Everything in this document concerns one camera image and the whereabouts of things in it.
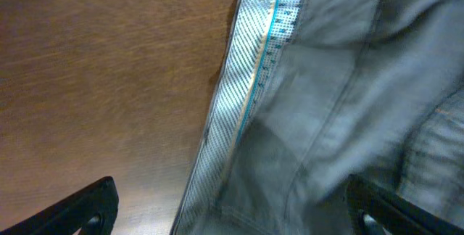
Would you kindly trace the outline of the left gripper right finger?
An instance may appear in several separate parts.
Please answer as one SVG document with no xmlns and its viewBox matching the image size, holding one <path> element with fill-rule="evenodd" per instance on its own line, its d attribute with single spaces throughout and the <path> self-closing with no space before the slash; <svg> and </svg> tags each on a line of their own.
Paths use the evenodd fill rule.
<svg viewBox="0 0 464 235">
<path fill-rule="evenodd" d="M 356 235 L 463 235 L 463 230 L 357 175 L 350 175 L 346 203 Z"/>
</svg>

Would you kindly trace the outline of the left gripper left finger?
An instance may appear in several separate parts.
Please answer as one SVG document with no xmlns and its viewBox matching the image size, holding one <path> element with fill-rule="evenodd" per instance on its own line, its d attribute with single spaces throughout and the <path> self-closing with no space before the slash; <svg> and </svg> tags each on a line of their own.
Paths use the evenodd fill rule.
<svg viewBox="0 0 464 235">
<path fill-rule="evenodd" d="M 110 235 L 118 204 L 114 179 L 105 176 L 3 230 L 1 235 Z"/>
</svg>

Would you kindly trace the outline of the grey shorts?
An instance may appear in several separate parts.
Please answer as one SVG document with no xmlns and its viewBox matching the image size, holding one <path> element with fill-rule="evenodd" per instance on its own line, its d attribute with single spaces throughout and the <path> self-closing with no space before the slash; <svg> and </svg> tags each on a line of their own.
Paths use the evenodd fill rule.
<svg viewBox="0 0 464 235">
<path fill-rule="evenodd" d="M 463 225 L 463 0 L 238 0 L 173 234 L 350 234 L 359 175 Z"/>
</svg>

